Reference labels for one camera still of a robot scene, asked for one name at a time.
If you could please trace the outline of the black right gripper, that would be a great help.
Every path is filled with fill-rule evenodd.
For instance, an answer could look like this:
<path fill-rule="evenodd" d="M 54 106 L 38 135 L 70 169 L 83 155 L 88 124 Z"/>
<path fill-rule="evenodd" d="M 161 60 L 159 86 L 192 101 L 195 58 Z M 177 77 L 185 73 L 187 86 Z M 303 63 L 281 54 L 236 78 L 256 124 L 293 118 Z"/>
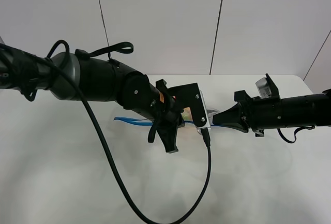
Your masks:
<path fill-rule="evenodd" d="M 213 116 L 214 125 L 242 133 L 248 133 L 249 127 L 256 137 L 263 137 L 265 129 L 281 127 L 281 121 L 278 118 L 281 116 L 281 99 L 278 93 L 267 98 L 251 98 L 246 91 L 237 91 L 234 93 L 234 100 L 238 106 L 215 114 Z M 241 125 L 242 120 L 248 127 Z"/>

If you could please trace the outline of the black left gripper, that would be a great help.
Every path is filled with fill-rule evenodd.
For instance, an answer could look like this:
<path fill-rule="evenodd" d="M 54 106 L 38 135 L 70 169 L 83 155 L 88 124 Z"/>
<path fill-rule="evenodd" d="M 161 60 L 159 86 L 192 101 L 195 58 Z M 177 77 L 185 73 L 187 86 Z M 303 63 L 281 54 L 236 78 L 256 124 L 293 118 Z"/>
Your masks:
<path fill-rule="evenodd" d="M 183 124 L 182 112 L 175 97 L 171 96 L 164 79 L 158 80 L 153 90 L 156 98 L 150 103 L 153 110 L 153 124 L 149 130 L 147 141 L 153 143 L 156 134 L 160 137 L 166 153 L 178 152 L 176 146 L 177 130 Z"/>

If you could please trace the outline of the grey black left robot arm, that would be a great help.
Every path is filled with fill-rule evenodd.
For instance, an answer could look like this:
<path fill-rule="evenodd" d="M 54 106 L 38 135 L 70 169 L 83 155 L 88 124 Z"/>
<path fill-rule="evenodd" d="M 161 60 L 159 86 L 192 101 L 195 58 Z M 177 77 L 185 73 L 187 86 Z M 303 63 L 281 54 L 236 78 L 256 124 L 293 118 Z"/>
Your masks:
<path fill-rule="evenodd" d="M 33 101 L 39 89 L 50 91 L 57 99 L 78 101 L 115 101 L 126 110 L 149 119 L 152 127 L 148 142 L 161 138 L 167 153 L 177 152 L 177 129 L 181 124 L 179 112 L 172 110 L 174 99 L 154 87 L 147 75 L 101 55 L 133 52 L 130 42 L 121 42 L 94 52 L 65 48 L 45 58 L 1 45 L 1 88 L 16 89 Z"/>

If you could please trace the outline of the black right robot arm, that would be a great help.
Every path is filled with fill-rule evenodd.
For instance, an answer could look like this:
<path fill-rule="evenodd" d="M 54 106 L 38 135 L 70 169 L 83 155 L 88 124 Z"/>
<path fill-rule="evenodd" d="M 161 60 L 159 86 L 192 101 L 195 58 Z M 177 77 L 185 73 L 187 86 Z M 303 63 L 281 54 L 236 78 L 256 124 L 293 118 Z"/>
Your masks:
<path fill-rule="evenodd" d="M 244 133 L 251 129 L 263 137 L 266 129 L 330 126 L 330 90 L 321 94 L 290 98 L 250 97 L 245 91 L 234 94 L 236 105 L 213 116 L 213 124 Z"/>

